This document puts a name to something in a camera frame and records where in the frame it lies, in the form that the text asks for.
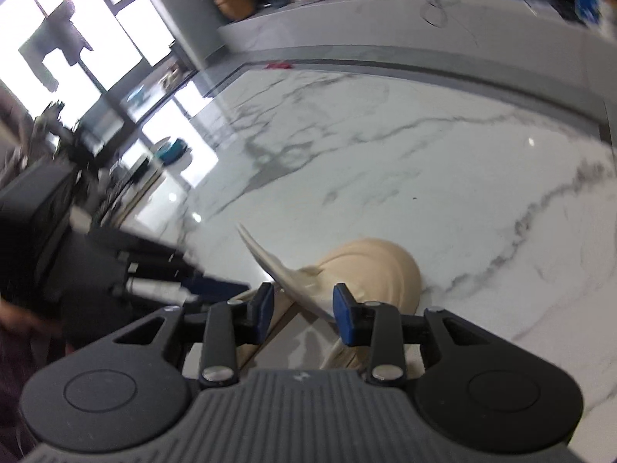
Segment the beige canvas shoe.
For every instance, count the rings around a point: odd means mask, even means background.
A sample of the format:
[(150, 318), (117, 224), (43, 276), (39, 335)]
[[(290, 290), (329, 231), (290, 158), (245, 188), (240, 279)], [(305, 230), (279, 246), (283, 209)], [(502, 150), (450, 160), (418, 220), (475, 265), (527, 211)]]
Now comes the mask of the beige canvas shoe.
[[(330, 251), (313, 265), (334, 275), (337, 284), (346, 284), (359, 302), (385, 302), (401, 314), (417, 311), (423, 291), (419, 268), (411, 254), (396, 243), (371, 237), (354, 240)], [(276, 335), (279, 322), (292, 308), (304, 309), (274, 280), (273, 286), (274, 313), (268, 336)]]

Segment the white shoelace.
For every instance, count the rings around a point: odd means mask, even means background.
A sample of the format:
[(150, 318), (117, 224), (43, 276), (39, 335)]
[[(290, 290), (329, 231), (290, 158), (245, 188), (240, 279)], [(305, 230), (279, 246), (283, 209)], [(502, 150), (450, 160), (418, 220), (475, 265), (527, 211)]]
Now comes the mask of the white shoelace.
[(314, 265), (298, 270), (288, 268), (276, 255), (260, 246), (243, 225), (238, 225), (238, 234), (260, 268), (291, 299), (315, 316), (329, 322), (335, 321), (332, 291), (337, 282), (334, 275)]

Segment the teal round container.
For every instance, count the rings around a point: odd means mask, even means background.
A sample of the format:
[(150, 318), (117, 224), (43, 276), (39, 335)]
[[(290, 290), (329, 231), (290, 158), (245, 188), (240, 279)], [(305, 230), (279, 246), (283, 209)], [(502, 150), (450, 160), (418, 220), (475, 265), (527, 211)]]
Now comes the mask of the teal round container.
[(188, 145), (183, 139), (167, 140), (157, 149), (155, 156), (163, 166), (169, 166), (180, 160), (187, 149)]

